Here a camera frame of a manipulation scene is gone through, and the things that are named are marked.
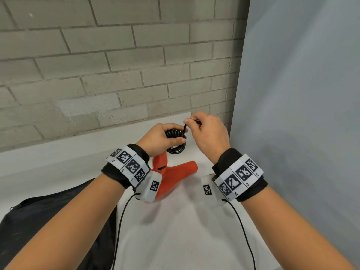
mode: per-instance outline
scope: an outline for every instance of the right hand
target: right hand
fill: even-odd
[[[190,128],[196,145],[213,164],[218,162],[223,152],[231,148],[229,134],[219,117],[197,111],[184,123]]]

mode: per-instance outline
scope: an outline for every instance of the red-orange plastic object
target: red-orange plastic object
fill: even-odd
[[[152,171],[156,171],[162,175],[162,181],[155,199],[168,194],[178,182],[197,172],[197,170],[198,165],[195,161],[190,161],[175,167],[168,167],[166,152],[155,156],[153,158]]]

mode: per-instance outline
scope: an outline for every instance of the black cord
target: black cord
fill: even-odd
[[[198,123],[201,126],[201,122],[198,120],[195,120],[196,123]],[[167,138],[177,138],[177,137],[183,137],[186,138],[185,136],[185,132],[186,132],[186,124],[184,125],[184,129],[182,131],[180,130],[176,130],[176,129],[171,129],[171,130],[167,130],[165,132],[165,135]],[[181,144],[180,146],[174,147],[174,148],[168,148],[166,151],[170,154],[179,154],[182,153],[183,150],[186,147],[186,143]]]
[[[136,196],[136,195],[140,195],[140,193],[135,193],[133,196],[131,196],[128,201],[126,202],[125,206],[124,206],[124,210],[122,211],[122,214],[121,214],[121,218],[120,218],[120,222],[119,222],[119,228],[117,230],[117,240],[116,240],[116,245],[115,245],[115,254],[114,254],[114,262],[113,262],[113,268],[112,270],[114,270],[114,267],[115,267],[115,260],[116,260],[116,254],[117,254],[117,247],[119,245],[119,236],[120,236],[120,227],[121,227],[121,222],[122,222],[122,217],[124,216],[124,212],[125,212],[125,209],[128,205],[128,203],[130,202],[130,200],[132,199],[132,197]]]
[[[235,207],[234,207],[228,200],[222,199],[222,201],[227,202],[228,204],[230,204],[231,207],[232,207],[232,209],[235,211],[236,215],[237,215],[238,218],[239,218],[241,227],[242,227],[242,229],[243,229],[243,231],[244,231],[244,236],[245,236],[246,243],[247,243],[248,246],[249,246],[249,250],[250,250],[250,253],[251,253],[251,256],[252,256],[252,261],[254,262],[254,270],[256,270],[255,258],[254,258],[254,255],[253,255],[253,253],[252,253],[251,247],[250,247],[250,245],[249,245],[249,241],[247,240],[246,233],[245,233],[245,229],[244,229],[243,223],[241,222],[240,216],[239,216],[238,212],[236,211]]]

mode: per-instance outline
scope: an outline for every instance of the brick wall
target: brick wall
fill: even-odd
[[[186,111],[230,127],[250,0],[3,0],[0,149]]]

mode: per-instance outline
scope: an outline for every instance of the coiled cable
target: coiled cable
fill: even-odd
[[[198,123],[200,126],[201,126],[201,122],[198,121],[198,120],[195,120],[196,123]],[[184,128],[182,131],[180,130],[177,130],[177,129],[171,129],[171,130],[167,130],[165,132],[165,135],[167,138],[178,138],[178,137],[183,137],[186,139],[186,136],[185,136],[185,132],[186,132],[186,124],[184,125]],[[182,153],[183,150],[185,149],[186,147],[186,143],[184,144],[181,144],[180,146],[177,146],[177,147],[173,147],[173,148],[168,148],[166,151],[170,154],[179,154],[179,153]]]

